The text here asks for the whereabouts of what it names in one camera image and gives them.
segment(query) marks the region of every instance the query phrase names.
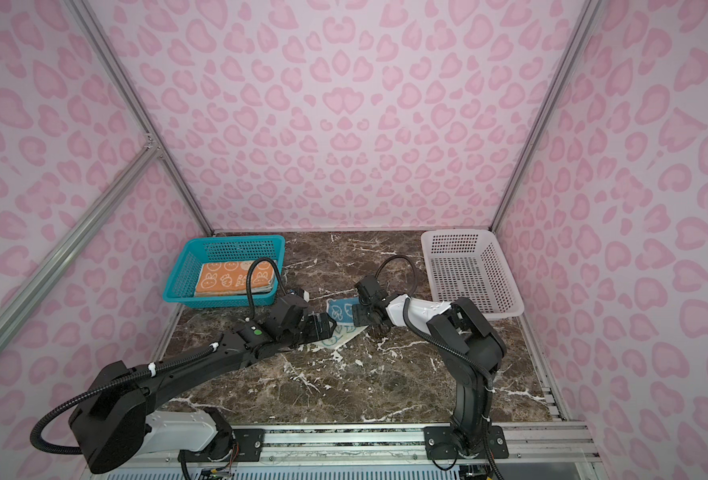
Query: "folded orange towel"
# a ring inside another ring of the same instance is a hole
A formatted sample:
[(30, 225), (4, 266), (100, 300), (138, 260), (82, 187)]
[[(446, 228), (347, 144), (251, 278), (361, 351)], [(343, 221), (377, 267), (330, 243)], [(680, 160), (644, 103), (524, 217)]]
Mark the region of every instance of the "folded orange towel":
[[(252, 261), (214, 262), (203, 264), (194, 296), (245, 295), (247, 271)], [(269, 262), (261, 262), (253, 270), (250, 289), (253, 293), (271, 292), (274, 269)]]

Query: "marble tabletop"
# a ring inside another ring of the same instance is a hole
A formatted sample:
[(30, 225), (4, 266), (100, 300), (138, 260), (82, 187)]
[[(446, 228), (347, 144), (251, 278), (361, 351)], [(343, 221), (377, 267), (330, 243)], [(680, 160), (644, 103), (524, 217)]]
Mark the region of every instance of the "marble tabletop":
[[(310, 292), (314, 311), (328, 299), (356, 296), (354, 284), (375, 273), (388, 256), (405, 254), (419, 269), (416, 298), (430, 300), (421, 251), (421, 232), (284, 233), (282, 278), (289, 288)], [(406, 263), (391, 262), (381, 278), (390, 291), (406, 290)], [(265, 312), (259, 307), (257, 313)], [(166, 357), (212, 342), (244, 318), (247, 308), (186, 308)], [(508, 352), (498, 378), (494, 422), (551, 419), (516, 319), (494, 320)], [(164, 409), (220, 408), (229, 422), (353, 423), (446, 422), (455, 407), (455, 380), (436, 349), (407, 329), (385, 336), (370, 329), (338, 350), (305, 346), (280, 353), (244, 370), (227, 373), (174, 398)]]

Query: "perforated basket wall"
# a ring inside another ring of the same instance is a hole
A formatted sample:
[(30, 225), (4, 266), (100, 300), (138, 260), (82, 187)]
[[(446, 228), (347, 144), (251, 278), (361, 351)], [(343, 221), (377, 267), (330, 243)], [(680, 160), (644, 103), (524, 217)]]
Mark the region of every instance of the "perforated basket wall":
[(428, 284), (435, 302), (465, 296), (487, 319), (524, 312), (512, 271), (487, 230), (435, 230), (421, 235)]
[[(282, 271), (285, 238), (281, 235), (214, 236), (189, 240), (167, 279), (162, 297), (166, 302), (181, 302), (191, 308), (246, 306), (247, 295), (194, 296), (202, 264), (209, 262), (242, 262), (268, 256)], [(269, 293), (256, 293), (256, 305), (271, 305), (276, 294), (276, 280)]]

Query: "pink heart pattern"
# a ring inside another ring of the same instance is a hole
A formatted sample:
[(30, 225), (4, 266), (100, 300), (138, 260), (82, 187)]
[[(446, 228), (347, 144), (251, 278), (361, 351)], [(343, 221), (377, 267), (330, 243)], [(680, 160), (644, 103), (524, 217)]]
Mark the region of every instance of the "pink heart pattern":
[(92, 2), (222, 230), (489, 225), (581, 6), (179, 4)]
[(706, 478), (708, 2), (604, 15), (499, 238), (610, 477)]
[[(134, 248), (109, 241), (119, 233), (146, 250), (144, 260), (134, 260)], [(56, 461), (31, 447), (34, 418), (86, 389), (103, 366), (150, 360), (172, 321), (173, 306), (162, 301), (167, 275), (183, 244), (201, 235), (170, 178), (153, 163), (0, 355), (1, 477), (80, 475), (80, 458)], [(73, 441), (65, 419), (49, 427), (49, 441)]]
[(59, 2), (0, 2), (0, 307), (143, 141)]

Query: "white plastic basket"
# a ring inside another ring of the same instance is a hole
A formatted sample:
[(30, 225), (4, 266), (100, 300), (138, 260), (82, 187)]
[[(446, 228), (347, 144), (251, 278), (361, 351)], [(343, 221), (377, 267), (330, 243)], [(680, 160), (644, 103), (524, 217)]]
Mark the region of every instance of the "white plastic basket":
[(498, 239), (487, 230), (434, 230), (421, 235), (428, 284), (435, 302), (465, 296), (488, 320), (524, 312)]

